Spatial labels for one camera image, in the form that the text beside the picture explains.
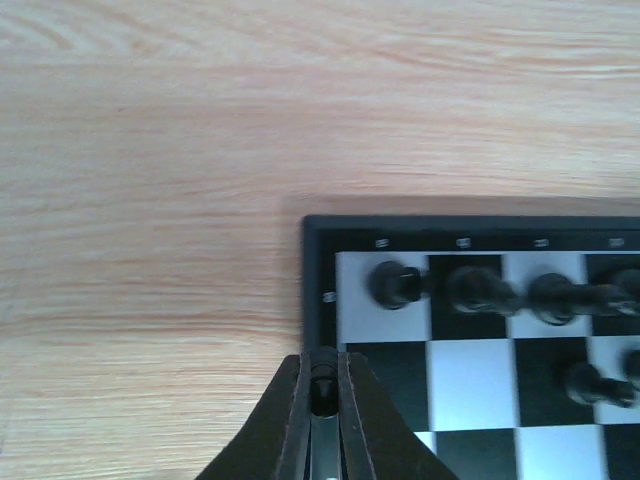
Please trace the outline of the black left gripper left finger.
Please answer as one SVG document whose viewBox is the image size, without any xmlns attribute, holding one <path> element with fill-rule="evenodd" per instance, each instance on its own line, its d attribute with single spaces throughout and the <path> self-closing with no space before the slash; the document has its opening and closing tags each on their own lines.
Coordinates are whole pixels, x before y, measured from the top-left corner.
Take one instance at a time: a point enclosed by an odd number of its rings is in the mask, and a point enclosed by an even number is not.
<svg viewBox="0 0 640 480">
<path fill-rule="evenodd" d="M 243 427 L 200 479 L 303 479 L 309 430 L 307 354 L 284 358 Z"/>
</svg>

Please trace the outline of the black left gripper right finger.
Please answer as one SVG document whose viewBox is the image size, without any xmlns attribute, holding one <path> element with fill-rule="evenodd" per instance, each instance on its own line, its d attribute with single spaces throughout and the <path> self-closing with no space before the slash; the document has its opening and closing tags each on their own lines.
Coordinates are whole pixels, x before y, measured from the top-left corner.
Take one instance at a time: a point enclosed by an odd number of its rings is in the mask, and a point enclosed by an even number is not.
<svg viewBox="0 0 640 480">
<path fill-rule="evenodd" d="M 409 429 L 359 353 L 338 355 L 342 473 L 347 479 L 454 479 Z"/>
</svg>

